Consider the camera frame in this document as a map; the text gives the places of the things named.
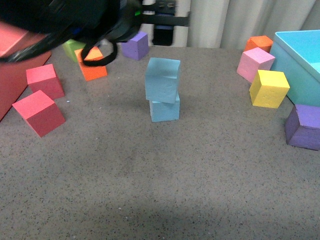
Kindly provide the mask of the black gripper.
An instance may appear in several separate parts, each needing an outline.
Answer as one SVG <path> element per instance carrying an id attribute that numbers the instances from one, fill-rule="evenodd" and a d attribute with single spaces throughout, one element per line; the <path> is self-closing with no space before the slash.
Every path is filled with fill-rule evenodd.
<path id="1" fill-rule="evenodd" d="M 174 43 L 175 27 L 188 27 L 191 12 L 187 16 L 175 16 L 169 13 L 143 14 L 143 9 L 150 12 L 174 12 L 176 0 L 155 0 L 151 4 L 141 0 L 120 0 L 116 23 L 107 31 L 105 39 L 109 42 L 125 43 L 138 34 L 142 23 L 153 25 L 152 44 L 171 46 Z"/>

